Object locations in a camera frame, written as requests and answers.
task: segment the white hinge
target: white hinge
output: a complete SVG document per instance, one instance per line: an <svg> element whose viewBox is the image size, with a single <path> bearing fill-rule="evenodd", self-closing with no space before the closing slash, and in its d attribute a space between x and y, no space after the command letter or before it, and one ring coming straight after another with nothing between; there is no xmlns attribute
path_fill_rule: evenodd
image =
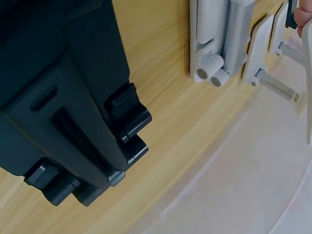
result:
<svg viewBox="0 0 312 234"><path fill-rule="evenodd" d="M304 56L290 48L283 38L285 31L288 4L284 4L274 17L266 16L253 30L251 44L248 52L248 60L245 66L244 81L252 86L262 84L286 100L294 104L298 121L308 108L307 143L312 143L312 20L303 29L302 41ZM268 40L272 32L270 52L281 55L285 54L292 60L306 68L307 90L296 92L284 83L267 74L263 65L263 59L267 52Z"/></svg>

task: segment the white round knob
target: white round knob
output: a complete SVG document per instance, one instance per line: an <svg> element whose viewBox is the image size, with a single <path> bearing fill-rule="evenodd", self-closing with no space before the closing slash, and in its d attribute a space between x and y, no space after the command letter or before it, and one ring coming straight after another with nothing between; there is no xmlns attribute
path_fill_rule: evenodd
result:
<svg viewBox="0 0 312 234"><path fill-rule="evenodd" d="M226 82L229 81L229 79L230 79L230 75L223 69L220 69L213 75L213 77L211 77L210 82L215 87L222 87L223 85L226 84Z"/></svg>
<svg viewBox="0 0 312 234"><path fill-rule="evenodd" d="M223 58L218 54L213 54L201 62L197 74L202 80L209 80L223 65Z"/></svg>

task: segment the black plastic tab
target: black plastic tab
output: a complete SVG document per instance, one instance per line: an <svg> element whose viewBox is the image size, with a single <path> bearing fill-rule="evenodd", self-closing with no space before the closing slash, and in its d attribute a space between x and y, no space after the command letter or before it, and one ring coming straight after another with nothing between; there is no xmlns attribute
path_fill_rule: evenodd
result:
<svg viewBox="0 0 312 234"><path fill-rule="evenodd" d="M298 27L298 24L294 20L294 11L297 8L297 0L289 0L288 5L288 12L287 12L287 18L286 18L286 28L293 28L296 29Z"/></svg>

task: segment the silver metal rod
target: silver metal rod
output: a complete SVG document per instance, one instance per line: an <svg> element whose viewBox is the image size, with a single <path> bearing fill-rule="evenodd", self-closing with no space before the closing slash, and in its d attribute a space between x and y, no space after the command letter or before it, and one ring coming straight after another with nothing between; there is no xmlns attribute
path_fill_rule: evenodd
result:
<svg viewBox="0 0 312 234"><path fill-rule="evenodd" d="M283 52L284 55L290 57L292 60L296 61L303 67L306 67L305 58L302 54L290 48L288 45L285 45L283 42L280 44L279 49Z"/></svg>
<svg viewBox="0 0 312 234"><path fill-rule="evenodd" d="M296 93L295 90L270 76L262 69L260 69L255 76L259 79L260 84L264 85L288 101L291 101L294 94Z"/></svg>

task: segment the wooden table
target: wooden table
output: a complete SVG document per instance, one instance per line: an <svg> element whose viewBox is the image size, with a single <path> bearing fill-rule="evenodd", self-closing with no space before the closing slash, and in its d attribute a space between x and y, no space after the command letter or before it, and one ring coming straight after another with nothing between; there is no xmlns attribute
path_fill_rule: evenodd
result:
<svg viewBox="0 0 312 234"><path fill-rule="evenodd" d="M252 25L282 2L257 0ZM140 132L150 151L89 208L73 196L54 207L23 178L0 170L3 234L125 232L208 150L254 92L241 74L221 89L188 77L188 0L114 0L114 7L131 81L154 118ZM267 56L267 64L276 58Z"/></svg>

